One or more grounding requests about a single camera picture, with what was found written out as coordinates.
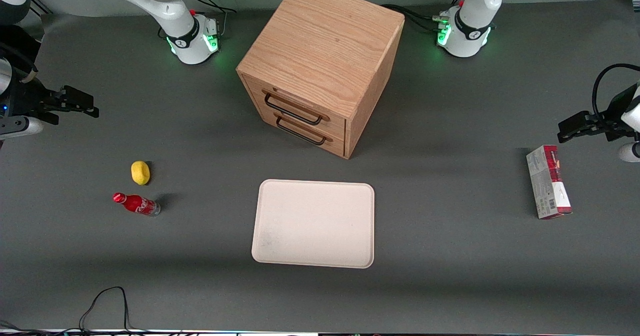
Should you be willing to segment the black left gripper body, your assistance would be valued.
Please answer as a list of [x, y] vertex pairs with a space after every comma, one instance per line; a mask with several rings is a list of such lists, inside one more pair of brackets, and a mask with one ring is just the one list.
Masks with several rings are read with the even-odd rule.
[[606, 141], [612, 142], [620, 138], [638, 138], [638, 131], [622, 120], [622, 116], [630, 108], [633, 99], [639, 94], [639, 84], [633, 84], [614, 96], [606, 110], [602, 113], [609, 128], [605, 132]]

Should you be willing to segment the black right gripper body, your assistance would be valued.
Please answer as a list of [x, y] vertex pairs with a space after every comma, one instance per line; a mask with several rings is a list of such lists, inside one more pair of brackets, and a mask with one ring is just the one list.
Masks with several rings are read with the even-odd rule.
[[50, 113], [50, 106], [59, 104], [57, 92], [47, 89], [39, 80], [29, 83], [13, 80], [1, 92], [0, 116], [28, 116], [44, 122], [59, 122], [59, 116]]

